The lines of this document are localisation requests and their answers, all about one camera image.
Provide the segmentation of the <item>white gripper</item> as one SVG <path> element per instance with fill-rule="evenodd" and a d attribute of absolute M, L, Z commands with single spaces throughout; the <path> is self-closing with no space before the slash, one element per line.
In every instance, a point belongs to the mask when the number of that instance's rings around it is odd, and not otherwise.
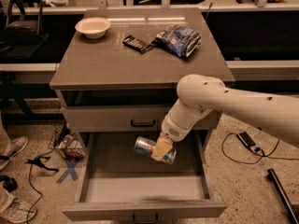
<path fill-rule="evenodd" d="M 156 161 L 160 161 L 173 147 L 173 142 L 183 140 L 190 129 L 179 127 L 172 119 L 170 113 L 167 113 L 162 122 L 161 136 L 159 137 L 152 151 L 151 157 Z"/>

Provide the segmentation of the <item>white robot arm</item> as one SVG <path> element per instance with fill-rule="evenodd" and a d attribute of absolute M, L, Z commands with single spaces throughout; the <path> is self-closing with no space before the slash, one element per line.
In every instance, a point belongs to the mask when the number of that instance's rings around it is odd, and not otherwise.
<path fill-rule="evenodd" d="M 299 147 L 299 99 L 296 97 L 230 89 L 218 78 L 201 75 L 183 77 L 178 82 L 177 95 L 151 155 L 156 161 L 213 110 Z"/>

